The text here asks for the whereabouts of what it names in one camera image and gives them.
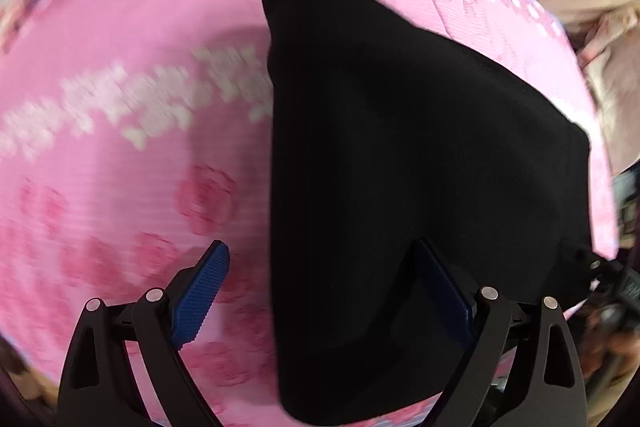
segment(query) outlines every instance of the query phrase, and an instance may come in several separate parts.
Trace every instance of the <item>metal screw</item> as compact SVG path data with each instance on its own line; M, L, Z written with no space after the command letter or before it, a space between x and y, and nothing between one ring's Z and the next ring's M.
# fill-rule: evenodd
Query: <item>metal screw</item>
M604 308L602 313L600 314L600 319L603 322L609 321L616 315L617 311L618 310L614 307Z
M91 299L86 304L86 310L88 312L95 312L100 307L100 299Z
M491 286L485 286L480 290L482 297L488 299L490 301L495 301L498 298L498 290L495 288L491 288Z
M545 297L544 299L542 299L542 301L550 310L555 310L556 308L558 308L558 301L556 301L553 297Z
M159 301L164 295L164 292L160 288L153 288L146 293L146 300L149 302Z

